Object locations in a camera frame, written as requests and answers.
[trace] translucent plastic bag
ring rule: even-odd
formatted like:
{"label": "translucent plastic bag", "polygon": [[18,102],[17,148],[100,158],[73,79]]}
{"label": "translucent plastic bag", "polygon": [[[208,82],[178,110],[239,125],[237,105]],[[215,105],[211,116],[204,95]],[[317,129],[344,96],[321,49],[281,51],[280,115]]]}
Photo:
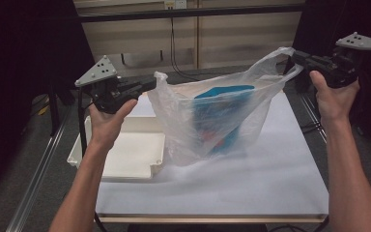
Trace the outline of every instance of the translucent plastic bag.
{"label": "translucent plastic bag", "polygon": [[[167,75],[156,72],[157,87],[148,95],[173,162],[189,165],[227,154],[239,139],[248,138],[253,143],[264,125],[272,97],[302,70],[295,65],[286,75],[278,74],[277,56],[293,53],[293,48],[281,47],[245,72],[179,85],[167,84]],[[254,88],[196,98],[214,87],[242,85]]]}

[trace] aluminum rail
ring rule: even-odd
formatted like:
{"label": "aluminum rail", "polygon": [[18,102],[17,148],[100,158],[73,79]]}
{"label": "aluminum rail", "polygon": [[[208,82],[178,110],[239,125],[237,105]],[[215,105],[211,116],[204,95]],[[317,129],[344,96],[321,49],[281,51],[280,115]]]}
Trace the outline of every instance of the aluminum rail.
{"label": "aluminum rail", "polygon": [[11,219],[10,224],[8,225],[7,232],[20,232],[25,225],[26,219],[29,216],[29,213],[32,210],[32,207],[35,203],[35,200],[38,196],[39,188],[42,185],[44,175],[46,174],[47,168],[50,165],[52,157],[56,151],[56,148],[59,144],[59,141],[62,137],[63,131],[65,130],[65,125],[70,119],[71,115],[71,106],[66,110],[65,116],[62,120],[62,123],[56,133],[50,138],[46,150],[43,153],[41,162],[36,169],[36,172],[29,184],[28,189],[25,191],[21,202],[16,208],[14,216]]}
{"label": "aluminum rail", "polygon": [[33,22],[103,22],[103,21],[125,21],[138,19],[156,19],[172,17],[193,17],[193,16],[215,16],[215,15],[250,15],[268,13],[289,13],[302,12],[305,8],[327,7],[328,4],[286,4],[286,5],[267,5],[256,7],[232,7],[232,8],[196,8],[183,10],[163,10],[133,13],[113,13],[113,14],[81,14],[78,16],[66,17],[44,17],[34,19]]}
{"label": "aluminum rail", "polygon": [[[300,96],[300,100],[302,101],[303,106],[305,107],[309,117],[311,118],[312,122],[317,124],[321,123],[319,117],[315,113],[316,107],[312,100],[306,96],[305,94]],[[325,143],[327,143],[327,134],[325,133],[324,128],[320,127],[318,128],[318,132],[321,135],[322,139],[324,140]]]}

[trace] blue object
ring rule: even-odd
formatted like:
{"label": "blue object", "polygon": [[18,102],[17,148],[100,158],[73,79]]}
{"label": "blue object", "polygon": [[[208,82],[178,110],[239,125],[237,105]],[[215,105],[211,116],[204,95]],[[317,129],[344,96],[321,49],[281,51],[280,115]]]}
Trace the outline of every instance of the blue object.
{"label": "blue object", "polygon": [[195,99],[214,97],[220,94],[238,92],[238,91],[249,90],[249,89],[254,89],[254,88],[255,87],[252,85],[234,85],[234,86],[228,86],[228,87],[214,87],[213,89],[207,91],[206,93],[200,94],[199,96],[195,97]]}
{"label": "blue object", "polygon": [[[236,93],[244,90],[253,90],[252,85],[235,85],[228,87],[214,87],[211,90],[195,97],[196,100]],[[201,142],[204,143],[212,139],[223,129],[223,124],[227,120],[232,120],[233,115],[238,114],[239,110],[250,99],[252,92],[245,92],[233,95],[224,99],[213,99],[209,101],[194,102],[194,126],[197,129]],[[212,149],[212,153],[225,151],[237,139],[239,127],[229,132]]]}

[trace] white plastic tray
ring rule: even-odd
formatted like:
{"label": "white plastic tray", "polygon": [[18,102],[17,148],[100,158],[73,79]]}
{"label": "white plastic tray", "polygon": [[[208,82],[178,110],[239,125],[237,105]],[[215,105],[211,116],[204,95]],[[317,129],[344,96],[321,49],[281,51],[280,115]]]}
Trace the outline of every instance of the white plastic tray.
{"label": "white plastic tray", "polygon": [[[88,141],[92,136],[91,120],[85,120]],[[120,182],[151,179],[162,168],[165,135],[156,117],[126,117],[113,148],[107,155],[102,180]],[[80,135],[74,142],[68,163],[81,162]]]}

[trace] white surface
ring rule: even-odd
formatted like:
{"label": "white surface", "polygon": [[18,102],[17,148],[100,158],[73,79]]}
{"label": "white surface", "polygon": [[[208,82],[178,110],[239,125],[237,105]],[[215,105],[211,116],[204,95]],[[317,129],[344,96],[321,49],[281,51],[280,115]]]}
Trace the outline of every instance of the white surface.
{"label": "white surface", "polygon": [[[109,182],[150,179],[162,168],[165,135],[147,97],[141,96],[122,124],[119,138],[107,155],[102,180]],[[91,121],[85,122],[86,137],[92,136]],[[74,142],[68,163],[81,162],[80,135]]]}
{"label": "white surface", "polygon": [[320,216],[328,192],[285,94],[239,152],[164,168],[147,183],[101,183],[96,211],[120,215]]}

